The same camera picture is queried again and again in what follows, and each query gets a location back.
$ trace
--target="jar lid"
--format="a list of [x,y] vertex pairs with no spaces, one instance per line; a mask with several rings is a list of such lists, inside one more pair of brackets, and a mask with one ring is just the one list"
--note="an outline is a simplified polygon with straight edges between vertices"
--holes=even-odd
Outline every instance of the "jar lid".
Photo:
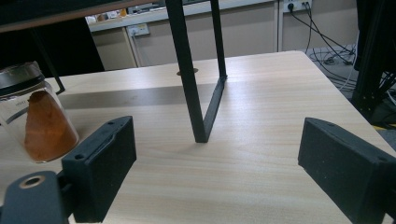
[[37,62],[22,63],[0,70],[0,95],[8,95],[44,80]]

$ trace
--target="screw hole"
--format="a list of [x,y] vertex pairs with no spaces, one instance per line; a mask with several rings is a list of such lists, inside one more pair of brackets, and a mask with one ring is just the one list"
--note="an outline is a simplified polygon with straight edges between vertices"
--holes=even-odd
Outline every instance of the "screw hole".
[[78,155],[75,156],[75,159],[76,159],[76,160],[84,159],[84,155],[78,154]]
[[21,189],[33,188],[33,187],[41,184],[45,179],[46,179],[46,177],[44,177],[43,175],[35,175],[32,177],[29,177],[20,183],[20,188]]

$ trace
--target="orange powder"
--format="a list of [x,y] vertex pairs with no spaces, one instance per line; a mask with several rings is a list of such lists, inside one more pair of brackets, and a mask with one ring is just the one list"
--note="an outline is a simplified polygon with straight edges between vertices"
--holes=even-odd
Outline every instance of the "orange powder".
[[32,160],[51,161],[70,151],[78,137],[62,109],[46,91],[29,98],[24,145]]

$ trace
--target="white wall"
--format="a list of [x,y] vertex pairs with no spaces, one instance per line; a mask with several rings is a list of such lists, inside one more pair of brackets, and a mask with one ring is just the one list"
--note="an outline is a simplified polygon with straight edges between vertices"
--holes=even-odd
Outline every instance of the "white wall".
[[[278,22],[281,25],[279,43],[282,50],[306,48],[309,28],[295,20],[289,13],[282,14],[277,21],[274,2],[226,9],[220,13],[226,57],[274,52],[278,41],[276,39]],[[358,17],[355,0],[313,0],[312,13],[315,23],[323,34],[342,45],[356,42]],[[296,15],[303,21],[309,22],[304,11],[296,12]],[[148,27],[149,35],[137,36],[135,39],[137,45],[135,52],[138,52],[142,66],[176,63],[177,57],[169,22],[150,22]],[[187,17],[187,28],[192,58],[194,60],[216,58],[210,13]],[[110,43],[103,44],[103,40],[101,43],[100,52],[106,53],[111,50]],[[310,47],[324,46],[326,45],[319,35],[313,33]]]

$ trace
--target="black metal leg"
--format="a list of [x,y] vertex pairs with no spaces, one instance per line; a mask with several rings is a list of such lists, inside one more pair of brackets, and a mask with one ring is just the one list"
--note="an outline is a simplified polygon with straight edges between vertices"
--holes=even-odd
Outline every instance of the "black metal leg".
[[205,120],[202,116],[197,84],[192,65],[189,38],[187,35],[186,19],[184,17],[181,0],[165,0],[168,11],[169,23],[175,43],[177,62],[180,69],[181,81],[183,83],[184,95],[190,113],[192,131],[195,142],[206,143],[209,139],[213,123],[219,110],[224,82],[227,78],[224,60],[224,49],[222,45],[221,23],[219,17],[219,1],[211,2],[212,17],[215,29],[216,49],[219,62],[219,81],[213,92],[212,99],[207,109]]
[[35,40],[35,43],[37,44],[38,49],[43,55],[47,65],[49,66],[49,70],[51,71],[53,77],[55,78],[56,83],[58,83],[59,91],[57,91],[56,94],[60,94],[64,92],[65,91],[64,84],[62,83],[61,79],[59,78],[58,72],[56,71],[55,67],[52,64],[52,60],[50,59],[50,56],[48,55],[46,48],[44,47],[40,34],[38,33],[36,28],[32,28],[30,31],[33,39]]
[[219,74],[220,77],[227,77],[224,60],[224,47],[222,43],[222,31],[220,20],[219,0],[211,0],[213,28],[215,30],[216,51],[218,54]]

